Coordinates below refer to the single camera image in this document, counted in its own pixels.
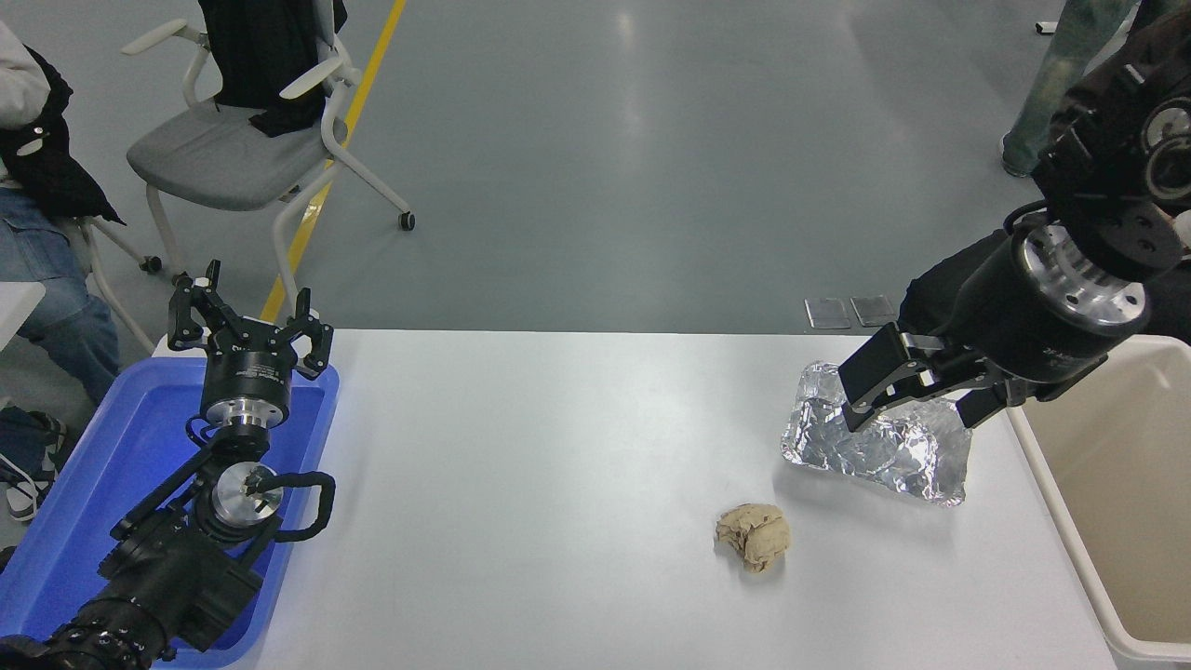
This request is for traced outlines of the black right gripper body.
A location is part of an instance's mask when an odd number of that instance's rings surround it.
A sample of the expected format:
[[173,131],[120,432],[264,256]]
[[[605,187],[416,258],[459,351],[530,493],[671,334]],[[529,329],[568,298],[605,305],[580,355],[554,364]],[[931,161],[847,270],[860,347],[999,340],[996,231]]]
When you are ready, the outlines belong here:
[[929,271],[929,336],[1058,397],[1106,361],[1110,278],[1065,232],[994,232]]

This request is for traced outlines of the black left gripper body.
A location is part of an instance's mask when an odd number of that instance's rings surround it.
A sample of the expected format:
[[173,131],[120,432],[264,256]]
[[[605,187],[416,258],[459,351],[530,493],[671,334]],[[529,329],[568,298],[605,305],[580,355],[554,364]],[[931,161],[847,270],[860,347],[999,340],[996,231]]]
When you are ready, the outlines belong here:
[[289,403],[297,355],[281,328],[251,318],[237,328],[226,321],[208,323],[207,327],[202,406],[237,397],[264,400],[272,406]]

